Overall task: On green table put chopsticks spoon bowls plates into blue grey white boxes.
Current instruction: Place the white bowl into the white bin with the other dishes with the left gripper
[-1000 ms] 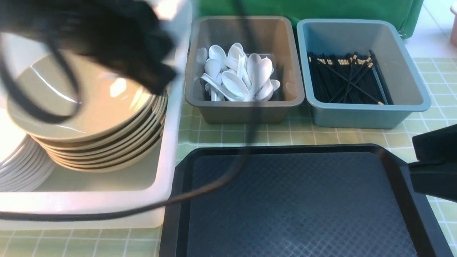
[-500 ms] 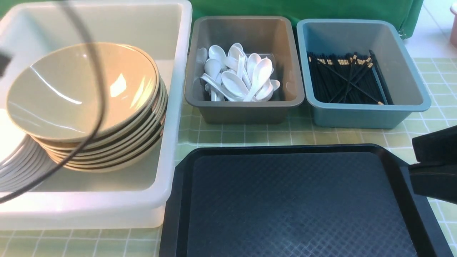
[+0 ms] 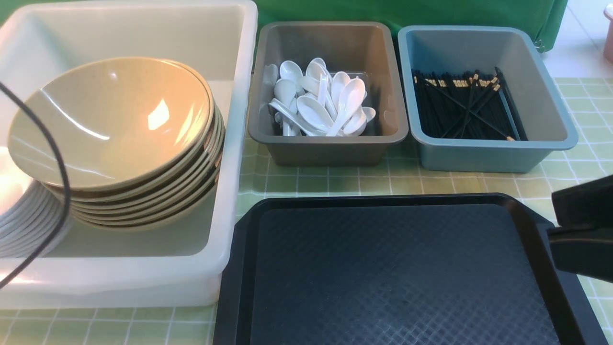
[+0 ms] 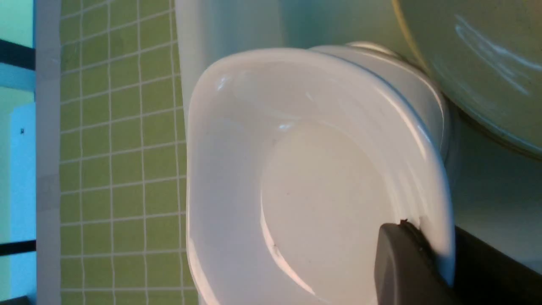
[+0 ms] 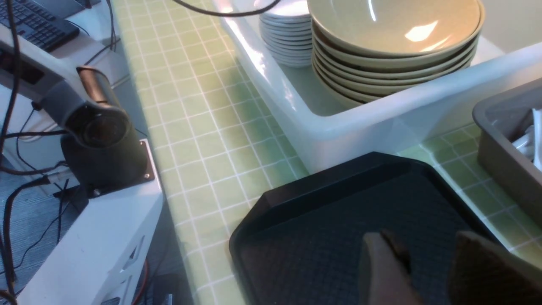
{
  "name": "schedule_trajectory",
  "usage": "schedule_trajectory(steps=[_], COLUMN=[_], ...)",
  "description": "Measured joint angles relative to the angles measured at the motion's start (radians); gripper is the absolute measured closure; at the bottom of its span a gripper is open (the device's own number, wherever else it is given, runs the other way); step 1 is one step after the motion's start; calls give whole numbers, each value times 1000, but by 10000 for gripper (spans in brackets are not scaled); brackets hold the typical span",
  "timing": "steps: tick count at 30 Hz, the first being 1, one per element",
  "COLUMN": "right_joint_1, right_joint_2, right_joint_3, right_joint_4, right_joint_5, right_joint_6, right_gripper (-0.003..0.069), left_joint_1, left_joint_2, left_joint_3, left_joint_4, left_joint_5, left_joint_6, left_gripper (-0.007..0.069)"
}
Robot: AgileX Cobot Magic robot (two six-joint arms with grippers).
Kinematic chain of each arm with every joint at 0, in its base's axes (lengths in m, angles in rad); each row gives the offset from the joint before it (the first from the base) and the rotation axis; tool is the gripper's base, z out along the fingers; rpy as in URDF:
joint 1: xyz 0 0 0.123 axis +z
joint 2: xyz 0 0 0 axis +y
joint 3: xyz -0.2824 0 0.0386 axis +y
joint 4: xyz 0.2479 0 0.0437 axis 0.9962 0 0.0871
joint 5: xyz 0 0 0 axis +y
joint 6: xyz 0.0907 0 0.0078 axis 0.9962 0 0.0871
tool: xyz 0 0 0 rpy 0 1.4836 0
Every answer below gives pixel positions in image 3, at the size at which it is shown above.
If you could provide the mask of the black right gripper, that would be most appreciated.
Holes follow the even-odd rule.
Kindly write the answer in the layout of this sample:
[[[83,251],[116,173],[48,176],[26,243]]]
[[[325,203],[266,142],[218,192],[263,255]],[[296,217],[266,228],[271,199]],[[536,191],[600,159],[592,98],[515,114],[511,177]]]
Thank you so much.
[[[556,269],[613,281],[613,177],[551,194],[557,227],[547,231]]]

